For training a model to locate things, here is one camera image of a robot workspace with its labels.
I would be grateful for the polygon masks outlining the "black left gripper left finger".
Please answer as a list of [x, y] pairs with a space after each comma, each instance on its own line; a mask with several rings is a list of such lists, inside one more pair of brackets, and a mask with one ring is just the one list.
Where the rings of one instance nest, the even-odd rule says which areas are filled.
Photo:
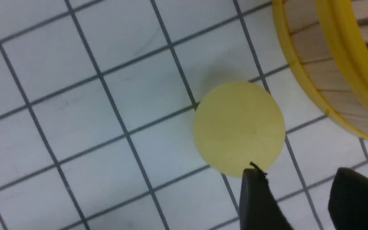
[[265, 173], [255, 163], [241, 179], [239, 217], [241, 230], [292, 230], [272, 195]]

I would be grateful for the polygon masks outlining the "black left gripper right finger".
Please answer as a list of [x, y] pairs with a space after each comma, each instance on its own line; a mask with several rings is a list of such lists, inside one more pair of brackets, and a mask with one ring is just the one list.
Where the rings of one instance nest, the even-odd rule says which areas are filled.
[[368, 178], [341, 167], [333, 179], [328, 212], [336, 230], [368, 230]]

